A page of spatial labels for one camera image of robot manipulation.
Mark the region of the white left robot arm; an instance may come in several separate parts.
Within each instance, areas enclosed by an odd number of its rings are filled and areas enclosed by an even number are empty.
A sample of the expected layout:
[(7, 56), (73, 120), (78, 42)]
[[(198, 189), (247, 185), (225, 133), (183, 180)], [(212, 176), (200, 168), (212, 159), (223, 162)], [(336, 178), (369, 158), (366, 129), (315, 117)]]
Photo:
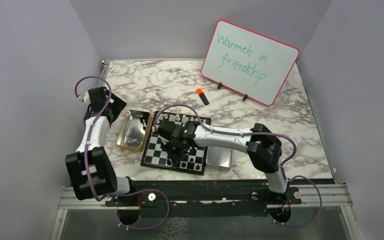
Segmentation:
[(137, 200), (130, 177), (117, 177), (105, 151), (112, 123), (126, 107), (126, 102), (111, 94), (106, 87), (88, 89), (83, 95), (88, 108), (83, 118), (85, 132), (80, 146), (65, 157), (71, 185), (78, 200), (99, 199), (118, 194), (124, 205)]

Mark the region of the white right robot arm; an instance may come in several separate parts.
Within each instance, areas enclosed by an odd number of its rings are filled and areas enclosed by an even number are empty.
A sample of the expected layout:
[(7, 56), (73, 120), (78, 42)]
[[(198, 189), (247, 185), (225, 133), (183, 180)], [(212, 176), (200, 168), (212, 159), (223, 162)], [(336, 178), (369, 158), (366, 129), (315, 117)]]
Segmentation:
[(154, 132), (163, 140), (163, 150), (173, 162), (183, 160), (192, 148), (217, 147), (248, 155), (255, 169), (268, 181), (269, 199), (280, 204), (289, 196), (288, 183), (280, 170), (282, 142), (265, 125), (233, 129), (187, 122), (183, 125), (162, 120)]

